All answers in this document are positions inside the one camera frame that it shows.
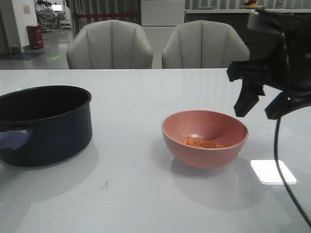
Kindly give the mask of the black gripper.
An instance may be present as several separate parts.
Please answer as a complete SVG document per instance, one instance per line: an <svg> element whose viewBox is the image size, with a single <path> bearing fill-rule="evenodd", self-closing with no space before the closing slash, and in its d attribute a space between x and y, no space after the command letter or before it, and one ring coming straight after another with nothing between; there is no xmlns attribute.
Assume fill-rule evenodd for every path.
<svg viewBox="0 0 311 233"><path fill-rule="evenodd" d="M276 120L293 111L311 105L311 17L253 10L247 27L278 37L277 43L265 58L232 62L227 69L231 82L241 79L242 87L234 111L245 117L265 96L267 85L279 93L265 108L268 119Z"/></svg>

